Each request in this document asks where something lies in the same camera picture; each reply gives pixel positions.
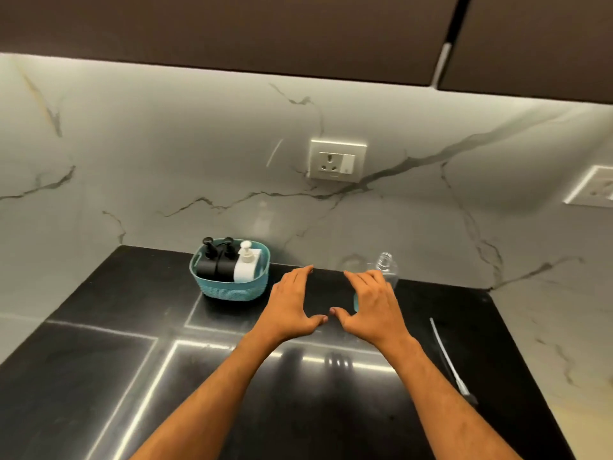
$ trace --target countertop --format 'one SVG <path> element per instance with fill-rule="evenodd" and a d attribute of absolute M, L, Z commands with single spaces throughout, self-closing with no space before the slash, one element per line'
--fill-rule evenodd
<path fill-rule="evenodd" d="M 0 455 L 127 459 L 257 320 L 203 297 L 190 255 L 118 247 L 0 365 Z M 269 287 L 287 271 L 271 265 Z M 316 269 L 307 315 L 352 311 L 342 273 Z M 479 411 L 525 460 L 570 449 L 488 293 L 400 280 L 407 328 L 450 380 L 433 317 Z M 385 359 L 335 319 L 281 345 L 257 371 L 220 458 L 432 459 L 414 405 Z"/>

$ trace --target cabinet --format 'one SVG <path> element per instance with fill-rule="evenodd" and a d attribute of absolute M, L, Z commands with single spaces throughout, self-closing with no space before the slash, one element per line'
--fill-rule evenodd
<path fill-rule="evenodd" d="M 3 0 L 0 51 L 430 84 L 457 0 Z"/>
<path fill-rule="evenodd" d="M 613 103 L 613 0 L 470 0 L 442 90 Z"/>

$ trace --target wall switch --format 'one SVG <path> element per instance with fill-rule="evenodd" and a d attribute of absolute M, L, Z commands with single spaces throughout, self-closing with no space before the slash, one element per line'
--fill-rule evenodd
<path fill-rule="evenodd" d="M 592 166 L 564 203 L 613 208 L 613 167 Z"/>
<path fill-rule="evenodd" d="M 341 182 L 358 182 L 364 173 L 367 146 L 363 143 L 311 140 L 308 176 Z"/>

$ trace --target clear plastic bottle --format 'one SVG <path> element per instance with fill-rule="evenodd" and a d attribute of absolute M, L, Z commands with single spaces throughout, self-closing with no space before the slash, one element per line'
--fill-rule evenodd
<path fill-rule="evenodd" d="M 383 278 L 392 285 L 392 289 L 398 284 L 398 264 L 394 261 L 391 253 L 383 252 L 374 263 L 368 263 L 367 269 L 378 269 Z M 353 308 L 358 310 L 357 294 L 353 295 Z"/>

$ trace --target basket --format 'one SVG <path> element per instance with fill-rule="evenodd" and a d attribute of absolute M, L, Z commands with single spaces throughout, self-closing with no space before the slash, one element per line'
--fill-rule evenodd
<path fill-rule="evenodd" d="M 234 239 L 234 243 L 237 247 L 240 246 L 242 241 L 242 239 Z M 200 261 L 204 250 L 204 245 L 200 246 L 189 262 L 189 272 L 198 283 L 198 286 L 203 294 L 214 299 L 247 302 L 258 298 L 264 293 L 266 290 L 266 285 L 268 284 L 270 251 L 263 243 L 254 242 L 252 240 L 250 242 L 252 248 L 259 248 L 262 250 L 261 259 L 259 261 L 263 261 L 265 266 L 257 278 L 243 283 L 211 281 L 209 279 L 202 279 L 196 276 L 195 265 Z M 223 239 L 214 239 L 213 243 L 215 246 L 218 246 L 223 243 Z"/>

